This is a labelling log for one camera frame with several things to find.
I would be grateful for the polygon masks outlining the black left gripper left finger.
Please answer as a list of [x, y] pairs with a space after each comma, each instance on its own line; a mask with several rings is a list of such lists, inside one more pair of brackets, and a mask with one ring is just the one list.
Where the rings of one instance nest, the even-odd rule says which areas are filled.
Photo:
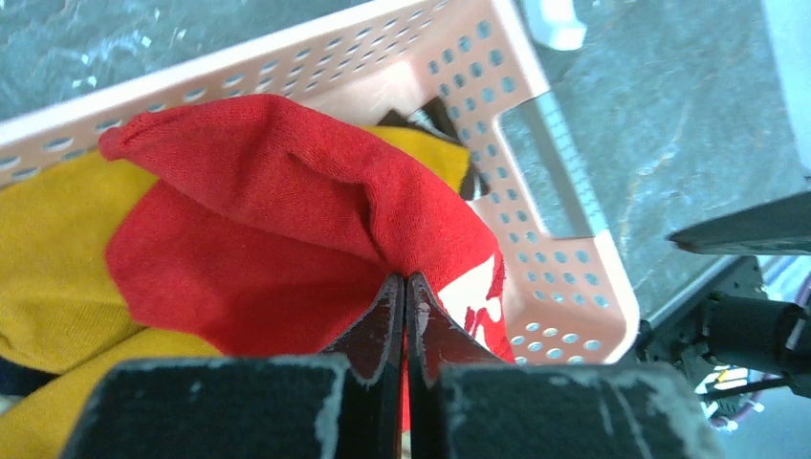
[[323, 350], [273, 358], [167, 358], [114, 366], [66, 458], [397, 458], [405, 282]]

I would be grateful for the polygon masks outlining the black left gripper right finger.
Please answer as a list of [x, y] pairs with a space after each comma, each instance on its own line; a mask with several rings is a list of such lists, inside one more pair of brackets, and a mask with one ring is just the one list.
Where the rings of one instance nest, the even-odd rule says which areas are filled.
[[662, 364], [499, 360], [406, 283], [411, 453], [416, 458], [720, 458], [687, 381]]

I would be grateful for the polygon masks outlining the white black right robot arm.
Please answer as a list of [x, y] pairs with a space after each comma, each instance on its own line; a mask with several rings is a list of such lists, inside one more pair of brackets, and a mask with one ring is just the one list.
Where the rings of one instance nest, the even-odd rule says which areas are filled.
[[809, 257], [809, 192], [680, 229], [669, 241], [721, 260], [641, 322], [633, 356], [681, 372], [718, 430], [733, 431], [747, 413], [760, 411], [766, 390], [787, 387], [809, 397], [810, 294], [797, 301], [770, 298], [757, 260]]

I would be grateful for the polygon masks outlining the white metal drying rack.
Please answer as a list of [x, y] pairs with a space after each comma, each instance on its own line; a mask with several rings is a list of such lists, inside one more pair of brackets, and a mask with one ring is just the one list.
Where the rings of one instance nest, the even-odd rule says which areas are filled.
[[581, 48], [587, 26], [577, 17], [573, 0], [524, 0], [520, 6], [537, 44], [565, 52]]

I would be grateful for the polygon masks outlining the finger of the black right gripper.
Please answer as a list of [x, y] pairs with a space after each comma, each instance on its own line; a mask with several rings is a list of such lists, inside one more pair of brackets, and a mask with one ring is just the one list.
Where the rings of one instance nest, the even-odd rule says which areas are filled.
[[810, 193], [706, 220], [674, 232], [669, 241], [698, 254], [808, 255]]

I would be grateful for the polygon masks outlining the red white patterned sock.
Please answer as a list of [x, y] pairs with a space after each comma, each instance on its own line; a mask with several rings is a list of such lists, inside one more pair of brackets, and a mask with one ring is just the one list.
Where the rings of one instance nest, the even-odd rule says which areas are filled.
[[311, 354], [388, 275], [421, 273], [466, 333], [513, 359], [503, 255], [459, 194], [466, 148], [254, 95], [140, 114], [99, 150], [156, 177], [105, 250], [139, 323], [229, 356]]

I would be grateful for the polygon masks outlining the yellow cloth in basket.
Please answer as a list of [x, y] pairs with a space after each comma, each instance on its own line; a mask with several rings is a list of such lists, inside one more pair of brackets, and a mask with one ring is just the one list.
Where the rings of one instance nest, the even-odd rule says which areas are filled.
[[155, 183], [98, 153], [2, 193], [1, 356], [54, 375], [2, 416], [3, 457], [55, 457], [116, 363], [226, 355], [192, 334], [136, 321], [108, 271], [110, 239]]

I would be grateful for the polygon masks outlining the pink perforated plastic basket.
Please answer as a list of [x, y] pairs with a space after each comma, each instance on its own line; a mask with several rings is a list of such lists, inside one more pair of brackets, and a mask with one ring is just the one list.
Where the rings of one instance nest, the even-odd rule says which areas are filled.
[[614, 363], [640, 309], [510, 1], [5, 1], [1, 182], [145, 111], [248, 94], [353, 124], [441, 98], [491, 187], [520, 363]]

